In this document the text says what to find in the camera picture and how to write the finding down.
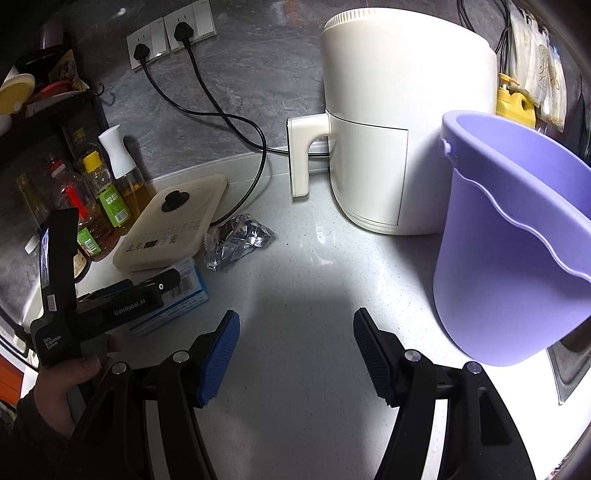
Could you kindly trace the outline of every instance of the screw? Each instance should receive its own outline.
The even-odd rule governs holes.
[[[189,356],[189,352],[186,352],[185,350],[179,350],[173,355],[173,360],[178,364],[182,364],[183,362],[189,360]]]
[[[125,365],[123,362],[117,362],[115,365],[113,365],[111,367],[111,371],[115,374],[115,375],[119,375],[122,374],[123,372],[125,372],[127,370],[127,365]]]
[[[473,374],[479,374],[480,372],[482,372],[482,365],[477,362],[468,362],[466,368],[469,372],[472,372]]]
[[[404,358],[409,362],[418,362],[421,359],[421,354],[416,350],[407,350],[404,352]]]

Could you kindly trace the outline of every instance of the wall socket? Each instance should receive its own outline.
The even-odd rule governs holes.
[[[127,37],[129,61],[131,63],[131,68],[134,70],[141,67],[140,63],[134,58],[134,51],[139,43],[145,44],[150,49],[150,55],[148,56],[147,62],[170,53],[166,29],[164,26],[164,18],[158,18],[157,20],[150,22],[145,27],[140,28],[138,31]]]
[[[179,8],[164,17],[168,43],[171,51],[177,51],[183,48],[183,44],[174,38],[174,30],[180,22],[188,23],[194,33],[190,39],[195,43],[204,38],[212,37],[216,34],[216,28],[213,24],[212,9],[209,0],[198,0],[186,7]]]

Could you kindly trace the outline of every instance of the purple bucket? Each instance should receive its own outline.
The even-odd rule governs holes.
[[[452,191],[433,294],[473,359],[513,365],[591,314],[591,169],[510,120],[453,111]]]

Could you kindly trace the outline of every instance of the crumpled foil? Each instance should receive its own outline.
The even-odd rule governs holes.
[[[205,234],[205,264],[211,270],[219,270],[255,248],[264,247],[274,235],[273,230],[248,213],[236,215]]]

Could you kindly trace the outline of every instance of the finger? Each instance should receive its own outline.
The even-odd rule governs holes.
[[[82,384],[93,378],[100,370],[100,360],[96,355],[86,358],[66,360],[45,372],[47,383],[54,391],[65,394],[75,385]]]
[[[121,338],[107,333],[107,351],[120,352],[121,350],[123,350],[123,342],[121,341]]]

